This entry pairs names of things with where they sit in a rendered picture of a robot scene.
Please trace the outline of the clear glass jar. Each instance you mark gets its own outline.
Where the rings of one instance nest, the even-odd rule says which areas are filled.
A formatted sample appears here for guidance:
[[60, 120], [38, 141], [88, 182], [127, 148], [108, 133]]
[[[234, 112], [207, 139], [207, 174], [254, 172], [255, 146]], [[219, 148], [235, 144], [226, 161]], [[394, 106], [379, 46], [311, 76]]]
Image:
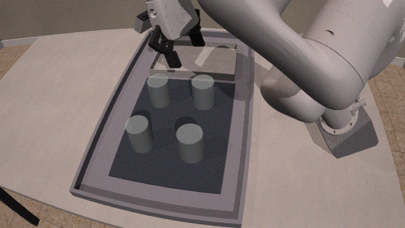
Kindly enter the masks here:
[[168, 77], [165, 74], [157, 73], [150, 76], [147, 80], [147, 86], [151, 104], [155, 108], [164, 108], [171, 103]]
[[197, 75], [192, 79], [193, 104], [198, 110], [208, 110], [215, 104], [214, 79], [209, 75]]
[[125, 123], [130, 143], [137, 153], [147, 153], [154, 146], [153, 137], [146, 117], [135, 115]]
[[178, 149], [181, 159], [186, 163], [197, 163], [204, 157], [203, 130], [200, 126], [187, 123], [178, 128]]

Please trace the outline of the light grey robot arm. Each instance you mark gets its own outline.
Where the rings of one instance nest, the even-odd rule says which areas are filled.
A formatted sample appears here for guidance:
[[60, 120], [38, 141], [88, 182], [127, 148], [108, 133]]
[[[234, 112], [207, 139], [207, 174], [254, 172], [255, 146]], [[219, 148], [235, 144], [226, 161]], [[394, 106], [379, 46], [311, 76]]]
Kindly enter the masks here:
[[366, 82], [404, 44], [405, 0], [325, 0], [302, 34], [280, 17], [290, 1], [197, 0], [273, 65], [260, 85], [272, 108], [304, 123], [320, 119], [328, 134], [344, 135], [355, 126], [358, 108], [367, 105], [365, 99], [355, 102]]

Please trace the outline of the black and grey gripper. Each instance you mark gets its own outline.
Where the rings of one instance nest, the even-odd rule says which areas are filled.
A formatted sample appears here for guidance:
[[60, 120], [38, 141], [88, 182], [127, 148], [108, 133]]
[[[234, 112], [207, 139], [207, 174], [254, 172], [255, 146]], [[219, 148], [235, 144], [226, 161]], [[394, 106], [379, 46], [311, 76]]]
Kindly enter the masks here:
[[200, 31], [200, 11], [194, 9], [191, 0], [147, 0], [146, 7], [154, 31], [148, 45], [164, 54], [170, 68], [182, 67], [173, 45], [187, 32], [194, 47], [205, 46]]

